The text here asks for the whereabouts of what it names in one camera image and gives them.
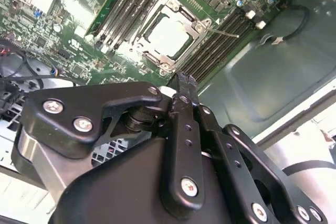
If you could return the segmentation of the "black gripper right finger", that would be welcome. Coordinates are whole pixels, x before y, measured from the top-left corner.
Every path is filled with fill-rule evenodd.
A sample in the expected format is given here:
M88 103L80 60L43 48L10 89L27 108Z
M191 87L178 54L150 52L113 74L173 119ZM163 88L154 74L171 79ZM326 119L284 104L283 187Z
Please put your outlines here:
M322 210L237 126L221 127L188 77L201 147L209 153L233 223L328 223Z

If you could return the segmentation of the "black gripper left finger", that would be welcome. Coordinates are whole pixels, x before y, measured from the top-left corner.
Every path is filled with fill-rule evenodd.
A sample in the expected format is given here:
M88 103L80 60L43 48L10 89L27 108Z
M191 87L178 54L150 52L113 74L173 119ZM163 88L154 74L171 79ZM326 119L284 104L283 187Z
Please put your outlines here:
M77 178L145 141L167 138L172 114L194 111L188 76L176 73L168 88L172 96L149 82L32 92L22 111L20 156L58 205Z

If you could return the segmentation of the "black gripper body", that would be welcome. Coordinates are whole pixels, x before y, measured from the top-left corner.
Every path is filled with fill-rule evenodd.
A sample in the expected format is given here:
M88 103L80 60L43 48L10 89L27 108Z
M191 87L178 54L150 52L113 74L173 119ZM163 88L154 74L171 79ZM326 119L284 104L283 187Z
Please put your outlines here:
M77 178L51 223L250 223L250 180L233 139L204 106Z

